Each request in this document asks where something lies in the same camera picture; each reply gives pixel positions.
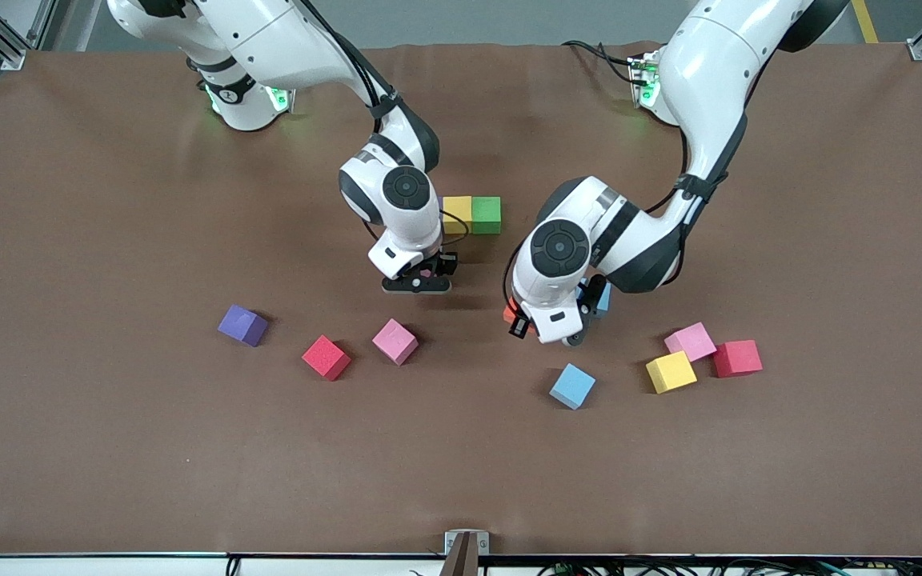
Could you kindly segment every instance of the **brown table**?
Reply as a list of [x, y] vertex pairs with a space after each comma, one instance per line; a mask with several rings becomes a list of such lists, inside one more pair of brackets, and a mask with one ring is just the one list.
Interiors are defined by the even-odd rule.
[[[180, 54], [30, 54], [0, 81], [0, 551], [922, 554], [922, 63], [777, 54], [676, 284], [617, 294], [578, 350], [501, 321], [506, 256], [595, 174], [640, 205], [677, 131], [560, 47], [374, 51], [439, 132], [441, 194], [498, 194], [442, 298], [390, 296], [336, 189], [368, 114], [341, 86], [227, 129]], [[258, 349], [216, 332], [238, 303]], [[420, 350], [395, 367], [388, 318]], [[671, 330], [765, 371], [651, 392]], [[321, 333], [354, 357], [326, 383]], [[567, 362], [583, 409], [547, 396]]]

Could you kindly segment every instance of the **gray floor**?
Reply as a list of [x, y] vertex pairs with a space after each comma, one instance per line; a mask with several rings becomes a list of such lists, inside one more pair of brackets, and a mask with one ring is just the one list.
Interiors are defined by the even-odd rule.
[[[922, 0], [867, 0], [882, 41], [904, 40], [922, 26]], [[605, 44], [666, 40], [695, 0], [315, 0], [333, 26], [362, 48], [398, 44]], [[172, 50], [126, 34], [103, 0], [74, 0], [55, 49]], [[849, 7], [823, 42], [863, 41]]]

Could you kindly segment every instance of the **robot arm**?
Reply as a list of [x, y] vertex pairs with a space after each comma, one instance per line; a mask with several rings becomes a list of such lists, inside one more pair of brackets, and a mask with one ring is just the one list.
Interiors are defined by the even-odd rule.
[[[797, 23], [808, 28], [808, 42], [801, 42], [808, 45], [844, 4], [703, 0], [666, 46], [631, 62], [633, 78], [643, 85], [633, 89], [637, 105], [680, 126], [691, 161], [660, 216], [593, 176], [554, 190], [519, 248], [511, 277], [519, 311], [535, 324], [541, 342], [582, 342], [603, 285], [590, 282], [578, 295], [589, 266], [622, 292], [652, 291], [677, 275], [685, 239], [742, 142], [747, 93], [762, 66]], [[806, 16], [809, 10], [820, 18]]]
[[226, 124], [257, 130], [288, 109], [274, 94], [325, 82], [347, 85], [368, 106], [373, 134], [340, 169], [340, 192], [362, 220], [385, 226], [369, 259], [387, 291], [444, 292], [456, 258], [442, 252], [439, 202], [426, 172], [439, 163], [439, 140], [310, 0], [107, 0], [139, 38], [171, 42]]

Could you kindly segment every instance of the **light blue cube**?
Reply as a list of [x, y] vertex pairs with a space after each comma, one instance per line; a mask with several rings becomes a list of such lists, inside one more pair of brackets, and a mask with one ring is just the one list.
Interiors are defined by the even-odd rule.
[[557, 383], [553, 384], [550, 396], [557, 398], [568, 408], [578, 410], [589, 396], [589, 390], [592, 390], [594, 383], [596, 383], [596, 378], [568, 364], [557, 378]]
[[[582, 278], [582, 284], [586, 286], [589, 285], [589, 278]], [[575, 298], [582, 298], [582, 287], [579, 286], [578, 292], [575, 292]], [[603, 318], [607, 316], [608, 311], [611, 311], [611, 283], [607, 282], [607, 285], [603, 288], [603, 294], [600, 295], [599, 303], [596, 305], [596, 318]]]

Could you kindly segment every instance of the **cube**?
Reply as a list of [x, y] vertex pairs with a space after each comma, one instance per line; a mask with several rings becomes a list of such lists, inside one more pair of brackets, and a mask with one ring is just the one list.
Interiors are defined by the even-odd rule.
[[717, 367], [718, 378], [745, 376], [764, 369], [756, 349], [756, 340], [736, 340], [717, 346], [714, 366]]
[[692, 364], [689, 364], [684, 350], [657, 358], [647, 364], [647, 372], [650, 372], [650, 379], [654, 382], [657, 394], [663, 394], [696, 381], [696, 372], [692, 371]]
[[678, 350], [683, 350], [687, 354], [689, 362], [695, 362], [699, 358], [710, 356], [710, 354], [717, 351], [713, 340], [710, 339], [710, 334], [707, 334], [707, 329], [703, 328], [702, 322], [696, 322], [696, 324], [692, 324], [688, 328], [678, 330], [665, 338], [663, 343], [666, 344], [667, 350], [671, 354], [676, 353]]
[[237, 305], [230, 306], [226, 316], [222, 317], [222, 322], [219, 323], [220, 332], [248, 346], [258, 346], [259, 340], [263, 339], [263, 334], [266, 333], [266, 328], [268, 321], [265, 318]]
[[398, 366], [418, 347], [418, 339], [393, 318], [372, 338], [372, 343]]
[[[464, 220], [468, 229], [471, 230], [471, 196], [445, 196], [443, 197], [443, 212], [449, 212], [457, 218]], [[464, 234], [464, 226], [443, 214], [443, 233], [444, 234]]]
[[[582, 278], [582, 284], [586, 286], [589, 285], [589, 278]], [[575, 298], [582, 298], [582, 287], [579, 286], [578, 291], [575, 292]], [[611, 311], [611, 283], [607, 282], [607, 285], [603, 288], [603, 294], [599, 296], [599, 302], [596, 303], [596, 314], [593, 314], [594, 318], [603, 318], [607, 316], [608, 311]]]
[[500, 234], [500, 197], [476, 196], [471, 200], [471, 232]]
[[339, 378], [343, 369], [351, 364], [351, 357], [348, 357], [347, 353], [340, 350], [336, 344], [330, 342], [325, 335], [319, 336], [319, 339], [311, 344], [310, 349], [305, 351], [301, 358], [329, 382]]
[[[520, 310], [520, 309], [519, 309], [519, 303], [515, 302], [515, 299], [512, 298], [512, 299], [511, 299], [511, 306], [505, 306], [505, 307], [504, 307], [504, 321], [505, 321], [508, 325], [515, 324], [515, 311], [511, 309], [512, 306], [514, 306], [517, 310]], [[528, 324], [528, 331], [530, 331], [530, 332], [532, 332], [533, 334], [535, 334], [535, 326], [534, 326], [533, 324], [531, 324], [531, 323]]]
[[578, 410], [582, 402], [585, 402], [594, 383], [596, 383], [596, 378], [568, 364], [557, 378], [557, 383], [553, 384], [550, 396], [557, 398], [568, 408]]

